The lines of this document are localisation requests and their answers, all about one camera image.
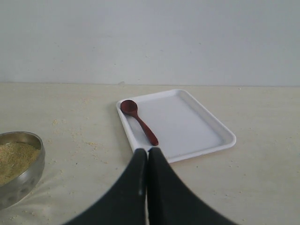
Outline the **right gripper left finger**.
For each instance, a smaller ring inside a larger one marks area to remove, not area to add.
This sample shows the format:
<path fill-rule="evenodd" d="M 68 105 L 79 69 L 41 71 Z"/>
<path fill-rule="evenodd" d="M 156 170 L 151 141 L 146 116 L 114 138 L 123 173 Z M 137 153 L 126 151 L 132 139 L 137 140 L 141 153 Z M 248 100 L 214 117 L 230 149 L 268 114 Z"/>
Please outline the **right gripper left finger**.
<path fill-rule="evenodd" d="M 144 225 L 148 157 L 137 149 L 113 186 L 67 225 Z"/>

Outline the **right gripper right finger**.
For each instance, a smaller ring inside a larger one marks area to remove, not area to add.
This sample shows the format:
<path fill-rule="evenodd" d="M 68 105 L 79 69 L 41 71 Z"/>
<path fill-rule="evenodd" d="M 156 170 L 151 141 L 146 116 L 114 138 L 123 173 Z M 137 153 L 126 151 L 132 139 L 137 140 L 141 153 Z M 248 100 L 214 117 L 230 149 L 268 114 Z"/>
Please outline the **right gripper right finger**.
<path fill-rule="evenodd" d="M 148 154 L 147 202 L 151 225 L 234 225 L 198 198 L 171 168 L 160 148 Z"/>

